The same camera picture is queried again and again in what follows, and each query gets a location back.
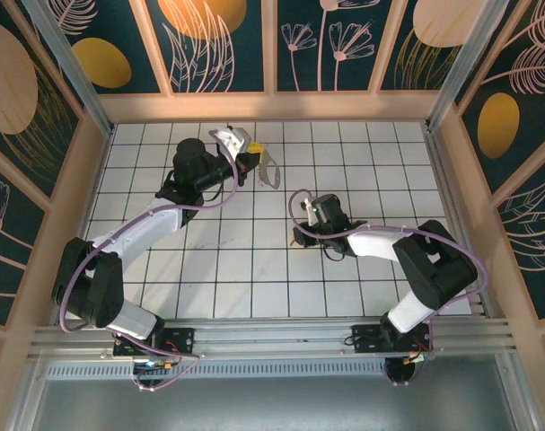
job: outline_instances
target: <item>metal bracket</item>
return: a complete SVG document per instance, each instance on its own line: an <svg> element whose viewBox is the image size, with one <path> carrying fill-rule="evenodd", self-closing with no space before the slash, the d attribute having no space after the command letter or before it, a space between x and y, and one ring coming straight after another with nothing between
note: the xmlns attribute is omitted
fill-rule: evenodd
<svg viewBox="0 0 545 431"><path fill-rule="evenodd" d="M171 343L176 346L180 353L192 353L194 347L194 329L192 328L165 328L163 337L167 345ZM123 356L154 356L153 354L143 353L136 348L130 341L117 339L112 348L113 357Z"/></svg>
<svg viewBox="0 0 545 431"><path fill-rule="evenodd" d="M414 352L421 349L418 342L430 348L430 329L425 323L420 323L404 337L397 339L393 346L382 337L380 328L381 325L353 326L350 338L354 340L354 353Z"/></svg>

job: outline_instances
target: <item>purple cable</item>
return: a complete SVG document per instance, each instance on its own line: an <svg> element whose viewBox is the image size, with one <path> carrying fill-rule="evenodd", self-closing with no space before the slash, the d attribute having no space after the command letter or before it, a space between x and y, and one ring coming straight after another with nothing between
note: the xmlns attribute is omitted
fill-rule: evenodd
<svg viewBox="0 0 545 431"><path fill-rule="evenodd" d="M132 229L136 224L142 222L147 217L153 216L154 214L159 213L159 212L164 211L164 210L168 210L168 209L188 209L188 210L192 210L192 211L206 211L208 209L221 208L224 205L227 205L232 200L232 198L236 194L236 190L238 189L238 168L236 167L236 162L234 161L232 155L228 151L228 148L226 148L226 145L224 145L224 143L216 136L216 133L214 131L209 131L208 133L220 145L221 150L222 150L222 152L224 154L224 157L226 157L226 160L228 161L228 163L233 168L233 189L232 189L230 195L225 200L223 200L221 203L211 205L211 206L208 206L208 207L196 207L196 206L192 206L192 205L176 205L176 204L164 205L162 207L156 207L156 208L154 208L154 209L152 209L152 210L150 210L150 211L148 211L146 213L143 213L142 215L138 216L134 220L131 220L130 222L128 222L127 224L122 226L117 232L115 232L108 240L103 242L98 247L95 247L94 250L92 250L83 259L81 264L78 266L78 268L73 273L73 276L69 280L68 285L66 285L65 293L63 294L63 300L62 300L62 302L60 304L60 308L58 310L59 325L60 325L61 329L64 332L66 332L66 333L76 332L76 331L82 330L83 328L86 328L88 326L88 323L83 323L83 324L81 324L79 326L76 326L74 328L69 328L66 325L66 306L68 305L68 301L69 301L69 299L71 297L71 292L73 291L76 280L81 276L83 271L88 266L89 262L97 254L99 254L99 252L101 252L105 247L107 247L109 244L114 243L120 237L120 235L122 235L124 232L128 231L129 229ZM170 356L170 357L181 357L181 358L187 358L187 359L194 359L194 362L191 365L187 366L184 370L182 370L180 373L178 373L175 377L172 377L169 380L166 380L166 381L164 381L162 383L159 383L159 384L157 384L156 386L154 386L152 388L146 388L142 384L139 383L138 387L140 389L142 389L142 390L154 391L156 389L164 388L164 387L168 386L169 384L176 382L183 374L187 373L190 369L192 369L198 363L198 361L200 360L200 357L197 356L197 355L185 355L185 354L181 354L181 353L174 354L174 353L168 352L166 350L161 350L161 349L158 349L158 348L147 346L142 341L140 341L138 339L135 339L134 337L132 337L132 336L130 336L128 334L118 332L118 331L113 331L113 332L119 334L121 337L123 337L125 339L128 339L129 341L131 341L135 345L139 346L140 348L148 350L151 353L155 353L157 355L163 355L163 356Z"/></svg>
<svg viewBox="0 0 545 431"><path fill-rule="evenodd" d="M434 317L443 310L444 307L451 303L455 303L456 301L460 301L464 298L469 298L474 295L479 295L482 292L486 290L489 284L489 273L486 266L483 264L483 262L471 251L466 249L465 247L462 247L460 244L454 241L450 241L447 238L444 238L441 235L438 235L436 233L430 233L426 231L421 231L419 229L413 229L411 227L396 227L396 226L380 226L380 225L371 225L371 224L362 224L361 226L357 227L356 229L353 229L351 231L345 231L341 233L333 233L330 235L317 235L315 233L310 233L306 231L303 227L301 227L298 224L298 220L296 220L296 217L294 216L294 211L292 210L292 202L294 201L294 198L299 195L300 193L306 193L308 195L308 199L312 199L312 193L308 189L299 189L295 191L292 196L290 196L290 199L288 200L288 213L290 214L290 219L294 223L295 227L302 233L304 233L307 236L310 236L311 238L315 238L317 240L329 240L333 238L341 238L343 236L348 236L352 233L358 233L358 232L365 232L365 231L377 231L377 232L391 232L391 233L415 233L417 235L426 236L427 238L431 238L433 240L437 240L439 242L443 242L444 244L449 245L450 247L453 247L457 251L460 251L461 253L465 254L468 258L470 258L471 261L476 265L476 267L479 269L479 271L482 274L482 285L477 288L476 290L472 292L468 292L465 295L461 296L455 296L450 301L445 303L442 307L432 312L429 316L427 316L427 320L431 321L434 319Z"/></svg>

